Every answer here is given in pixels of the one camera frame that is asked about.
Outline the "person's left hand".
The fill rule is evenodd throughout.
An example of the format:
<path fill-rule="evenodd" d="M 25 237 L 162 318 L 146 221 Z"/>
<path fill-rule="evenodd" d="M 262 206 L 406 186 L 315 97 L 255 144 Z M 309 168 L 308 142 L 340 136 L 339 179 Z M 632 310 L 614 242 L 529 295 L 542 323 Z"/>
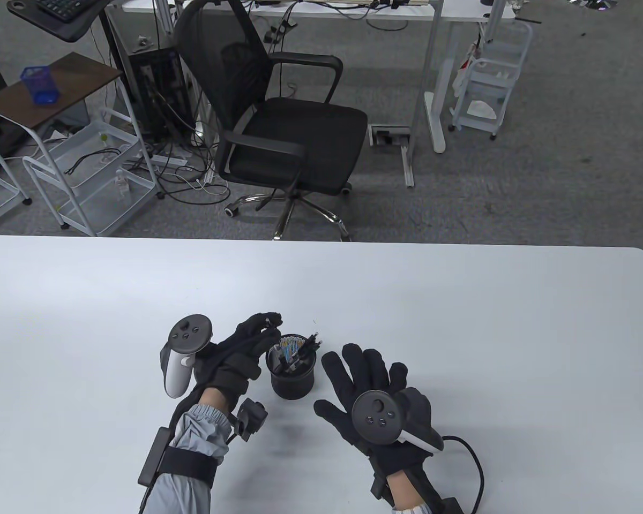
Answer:
<path fill-rule="evenodd" d="M 280 342 L 281 325 L 280 313 L 257 313 L 238 324 L 226 340 L 199 351 L 191 397 L 198 400 L 206 389 L 216 389 L 233 410 L 250 381 L 260 377 L 260 358 Z"/>

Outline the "person's right hand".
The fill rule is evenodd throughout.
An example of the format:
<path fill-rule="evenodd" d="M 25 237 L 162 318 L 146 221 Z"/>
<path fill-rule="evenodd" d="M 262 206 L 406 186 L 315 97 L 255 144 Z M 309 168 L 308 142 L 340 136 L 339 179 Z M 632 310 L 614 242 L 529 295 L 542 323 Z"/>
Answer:
<path fill-rule="evenodd" d="M 325 353 L 321 364 L 343 408 L 320 399 L 313 405 L 315 414 L 331 424 L 344 441 L 373 457 L 384 477 L 406 470 L 422 470 L 424 461 L 432 453 L 410 443 L 371 444 L 360 436 L 351 419 L 354 402 L 364 392 L 378 390 L 393 395 L 407 387 L 406 365 L 395 362 L 387 368 L 378 350 L 362 350 L 354 343 L 344 345 L 341 353 Z"/>

